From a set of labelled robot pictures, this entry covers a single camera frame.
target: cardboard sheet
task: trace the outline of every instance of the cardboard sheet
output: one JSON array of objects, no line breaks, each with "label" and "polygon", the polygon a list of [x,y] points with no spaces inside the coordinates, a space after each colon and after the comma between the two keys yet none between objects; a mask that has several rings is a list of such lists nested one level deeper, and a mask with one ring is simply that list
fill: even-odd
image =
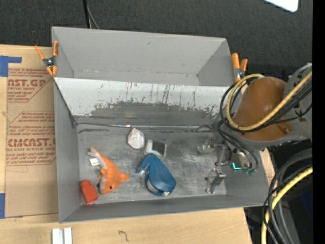
[{"label": "cardboard sheet", "polygon": [[56,213],[53,80],[32,46],[1,45],[0,55],[22,57],[8,71],[5,217]]}]

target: blue toy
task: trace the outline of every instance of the blue toy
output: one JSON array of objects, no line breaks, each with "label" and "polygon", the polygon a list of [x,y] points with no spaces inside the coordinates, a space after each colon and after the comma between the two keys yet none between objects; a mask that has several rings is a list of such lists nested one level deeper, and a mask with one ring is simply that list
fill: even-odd
[{"label": "blue toy", "polygon": [[144,157],[137,170],[140,172],[145,172],[146,187],[153,194],[167,196],[176,186],[174,177],[155,154]]}]

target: wooden table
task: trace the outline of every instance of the wooden table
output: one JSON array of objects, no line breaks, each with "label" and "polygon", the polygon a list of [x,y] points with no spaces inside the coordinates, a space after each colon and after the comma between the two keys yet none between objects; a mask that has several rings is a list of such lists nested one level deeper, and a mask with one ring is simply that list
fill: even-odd
[{"label": "wooden table", "polygon": [[[0,45],[0,55],[25,48]],[[7,82],[0,77],[0,193],[5,192]],[[270,180],[274,170],[267,151],[262,160]],[[58,223],[58,214],[6,218],[0,220],[0,243],[51,243],[51,230],[66,227],[72,228],[73,244],[252,243],[243,208],[66,224]]]}]

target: bin floor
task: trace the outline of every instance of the bin floor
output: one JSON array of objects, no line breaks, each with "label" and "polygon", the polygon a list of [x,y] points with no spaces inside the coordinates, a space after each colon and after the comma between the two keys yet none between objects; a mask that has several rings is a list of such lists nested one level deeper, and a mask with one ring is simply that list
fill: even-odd
[{"label": "bin floor", "polygon": [[[197,146],[205,143],[209,132],[190,128],[139,128],[146,139],[167,145],[166,156],[161,160],[174,176],[176,187],[167,197],[162,197],[149,192],[144,182],[145,175],[136,173],[144,158],[144,148],[134,149],[127,144],[130,128],[81,124],[77,129],[80,180],[90,180],[98,191],[96,185],[99,183],[100,166],[92,166],[89,161],[92,157],[87,152],[91,146],[112,160],[121,172],[130,175],[113,192],[104,195],[99,193],[95,204],[208,195],[205,192],[205,177],[214,168],[217,153],[199,154]],[[226,194],[224,181],[216,187],[214,194]]]}]

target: blue tape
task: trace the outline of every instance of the blue tape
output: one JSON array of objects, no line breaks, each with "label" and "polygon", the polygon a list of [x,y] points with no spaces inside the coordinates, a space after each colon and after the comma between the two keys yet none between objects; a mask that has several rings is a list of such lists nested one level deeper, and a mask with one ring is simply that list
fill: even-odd
[{"label": "blue tape", "polygon": [[0,193],[0,219],[5,218],[5,194]]},{"label": "blue tape", "polygon": [[21,63],[21,57],[0,56],[0,77],[8,77],[9,63]]}]

